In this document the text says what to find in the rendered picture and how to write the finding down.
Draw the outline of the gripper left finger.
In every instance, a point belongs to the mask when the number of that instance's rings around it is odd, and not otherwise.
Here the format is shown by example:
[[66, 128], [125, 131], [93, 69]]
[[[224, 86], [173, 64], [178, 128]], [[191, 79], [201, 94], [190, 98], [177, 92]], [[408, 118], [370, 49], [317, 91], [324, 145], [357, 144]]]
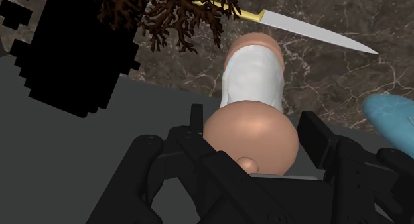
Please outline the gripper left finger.
[[163, 182], [180, 178], [201, 209], [197, 224], [250, 224], [230, 186], [246, 174], [203, 138], [203, 106], [194, 104], [188, 126], [173, 127], [166, 139], [133, 140], [86, 224], [164, 224], [152, 209]]

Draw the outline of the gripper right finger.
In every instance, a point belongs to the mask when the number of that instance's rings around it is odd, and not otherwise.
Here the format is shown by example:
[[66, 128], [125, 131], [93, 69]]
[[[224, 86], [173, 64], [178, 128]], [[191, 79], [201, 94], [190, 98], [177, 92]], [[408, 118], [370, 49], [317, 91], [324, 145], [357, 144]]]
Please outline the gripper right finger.
[[297, 133], [334, 186], [332, 224], [414, 224], [414, 158], [392, 148], [368, 152], [312, 111], [301, 113]]

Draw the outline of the light blue rounded object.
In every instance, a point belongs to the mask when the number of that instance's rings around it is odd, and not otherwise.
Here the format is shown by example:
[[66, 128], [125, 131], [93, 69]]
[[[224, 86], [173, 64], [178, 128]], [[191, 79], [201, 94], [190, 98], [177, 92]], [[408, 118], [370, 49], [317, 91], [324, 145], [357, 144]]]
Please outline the light blue rounded object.
[[389, 143], [414, 158], [414, 100], [391, 94], [374, 94], [362, 104], [366, 119]]

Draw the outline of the peach doll in white wrap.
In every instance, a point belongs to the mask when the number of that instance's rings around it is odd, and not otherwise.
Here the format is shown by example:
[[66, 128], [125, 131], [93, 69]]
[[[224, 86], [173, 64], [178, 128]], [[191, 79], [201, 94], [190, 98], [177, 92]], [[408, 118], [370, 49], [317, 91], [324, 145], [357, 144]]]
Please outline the peach doll in white wrap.
[[269, 35], [249, 33], [230, 46], [220, 107], [203, 137], [248, 174], [282, 176], [296, 160], [297, 130], [282, 105], [284, 70], [280, 46]]

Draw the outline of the brown branching coral ornament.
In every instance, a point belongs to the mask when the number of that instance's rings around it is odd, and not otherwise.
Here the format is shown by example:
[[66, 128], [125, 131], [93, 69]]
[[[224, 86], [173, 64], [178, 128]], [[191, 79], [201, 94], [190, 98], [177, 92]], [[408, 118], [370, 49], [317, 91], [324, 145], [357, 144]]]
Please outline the brown branching coral ornament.
[[237, 19], [241, 15], [238, 0], [95, 0], [99, 3], [98, 19], [113, 30], [141, 28], [151, 35], [151, 51], [167, 45], [170, 29], [178, 33], [181, 52], [197, 52], [187, 41], [201, 22], [210, 25], [213, 42], [221, 46], [221, 17]]

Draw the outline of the yellow handled kitchen knife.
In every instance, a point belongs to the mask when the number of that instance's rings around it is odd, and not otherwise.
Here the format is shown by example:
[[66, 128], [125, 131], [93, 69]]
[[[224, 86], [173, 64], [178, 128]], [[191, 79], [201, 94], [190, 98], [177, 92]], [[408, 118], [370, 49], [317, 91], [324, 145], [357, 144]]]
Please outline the yellow handled kitchen knife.
[[269, 10], [263, 9], [258, 14], [250, 13], [243, 9], [240, 12], [235, 10], [235, 15], [242, 19], [261, 23], [269, 27], [278, 28], [329, 44], [369, 54], [378, 54], [375, 50], [372, 50], [368, 46], [352, 40], [351, 38]]

